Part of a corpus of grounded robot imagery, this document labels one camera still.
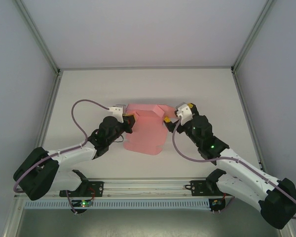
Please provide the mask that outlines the pink cloth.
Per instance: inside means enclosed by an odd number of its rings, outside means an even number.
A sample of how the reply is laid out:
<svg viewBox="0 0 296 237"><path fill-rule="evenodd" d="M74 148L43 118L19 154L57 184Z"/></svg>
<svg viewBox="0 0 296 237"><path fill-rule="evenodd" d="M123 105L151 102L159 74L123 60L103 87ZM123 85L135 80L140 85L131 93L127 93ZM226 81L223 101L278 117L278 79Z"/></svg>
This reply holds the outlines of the pink cloth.
<svg viewBox="0 0 296 237"><path fill-rule="evenodd" d="M168 129L165 118L175 118L175 108L160 104L128 104L128 115L135 116L132 133L126 135L124 149L147 155L157 155L166 142Z"/></svg>

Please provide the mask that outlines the grey metal base sheet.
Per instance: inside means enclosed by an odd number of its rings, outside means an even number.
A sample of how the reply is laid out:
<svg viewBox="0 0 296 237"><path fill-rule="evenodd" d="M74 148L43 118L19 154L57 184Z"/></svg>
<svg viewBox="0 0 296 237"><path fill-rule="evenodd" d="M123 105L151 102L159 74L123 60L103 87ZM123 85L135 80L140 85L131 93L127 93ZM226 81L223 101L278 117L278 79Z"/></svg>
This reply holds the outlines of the grey metal base sheet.
<svg viewBox="0 0 296 237"><path fill-rule="evenodd" d="M4 237L291 237L241 205L222 214L200 210L21 211Z"/></svg>

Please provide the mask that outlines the aluminium table side rail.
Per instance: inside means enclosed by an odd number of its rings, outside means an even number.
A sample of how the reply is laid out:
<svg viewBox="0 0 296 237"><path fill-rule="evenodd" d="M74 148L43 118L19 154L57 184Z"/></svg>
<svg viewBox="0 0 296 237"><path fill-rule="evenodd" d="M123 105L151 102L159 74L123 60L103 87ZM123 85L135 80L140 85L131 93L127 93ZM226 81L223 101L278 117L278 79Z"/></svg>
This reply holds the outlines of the aluminium table side rail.
<svg viewBox="0 0 296 237"><path fill-rule="evenodd" d="M250 111L249 111L249 108L248 108L248 105L247 105L247 102L246 102L246 99L244 96L244 92L241 88L241 84L240 84L239 78L237 76L236 70L233 67L231 67L231 73L232 73L232 76L234 79L235 87L237 89L237 93L238 93L243 111L244 111L246 122L247 122L247 125L249 128L249 131L250 131L250 136L251 136L251 139L252 139L252 142L254 145L254 149L255 149L257 158L258 158L259 166L260 166L261 170L269 173L269 169L265 165L265 159L263 156L263 152L261 150L259 139L257 137L256 130L254 128L254 124L253 124L251 114L250 114ZM294 228L292 222L290 221L282 230L279 230L279 234L281 237L296 237L296 231L295 231L295 228Z"/></svg>
<svg viewBox="0 0 296 237"><path fill-rule="evenodd" d="M54 104L56 101L57 93L59 90L59 86L61 83L61 78L63 75L63 71L60 70L59 73L56 74L54 82L52 84L52 88L47 100L47 105L44 110L43 120L39 127L39 133L37 139L35 141L34 147L42 146L45 142L46 134L48 131L48 126L50 123L52 111L54 108ZM8 218L3 230L3 234L1 237L15 237L19 228L20 220L22 217L24 202L27 197L24 194L14 195L11 208L8 214Z"/></svg>

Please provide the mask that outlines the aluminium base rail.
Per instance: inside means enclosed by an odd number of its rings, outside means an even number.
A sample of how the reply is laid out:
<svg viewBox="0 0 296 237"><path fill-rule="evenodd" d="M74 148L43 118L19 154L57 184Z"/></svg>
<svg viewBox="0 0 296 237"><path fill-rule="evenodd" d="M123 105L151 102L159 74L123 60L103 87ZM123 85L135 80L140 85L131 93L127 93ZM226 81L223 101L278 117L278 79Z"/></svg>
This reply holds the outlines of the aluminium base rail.
<svg viewBox="0 0 296 237"><path fill-rule="evenodd" d="M187 181L172 180L138 180L136 182L120 181L105 182L103 196L105 197L188 197L191 191L185 188Z"/></svg>

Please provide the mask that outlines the aluminium frame post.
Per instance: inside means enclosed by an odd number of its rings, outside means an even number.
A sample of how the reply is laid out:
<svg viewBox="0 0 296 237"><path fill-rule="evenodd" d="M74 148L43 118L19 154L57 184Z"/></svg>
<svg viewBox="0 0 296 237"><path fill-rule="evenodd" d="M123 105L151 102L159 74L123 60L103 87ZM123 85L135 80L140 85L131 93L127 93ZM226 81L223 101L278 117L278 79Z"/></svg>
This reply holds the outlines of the aluminium frame post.
<svg viewBox="0 0 296 237"><path fill-rule="evenodd" d="M17 11L21 15L22 19L24 20L25 25L28 27L28 30L30 31L33 39L37 43L41 53L47 60L49 66L53 70L53 72L56 75L59 75L60 73L60 68L58 67L55 59L53 58L48 46L45 43L45 40L43 39L41 33L39 32L38 27L35 24L35 21L33 20L28 8L26 7L25 3L23 0L12 0L14 3Z"/></svg>
<svg viewBox="0 0 296 237"><path fill-rule="evenodd" d="M240 68L241 64L245 60L248 52L250 51L253 43L258 37L264 23L266 22L276 2L277 0L266 0L265 4L263 5L261 12L255 20L243 46L241 47L240 52L238 53L234 63L231 66L231 71L233 74L237 72L237 70Z"/></svg>

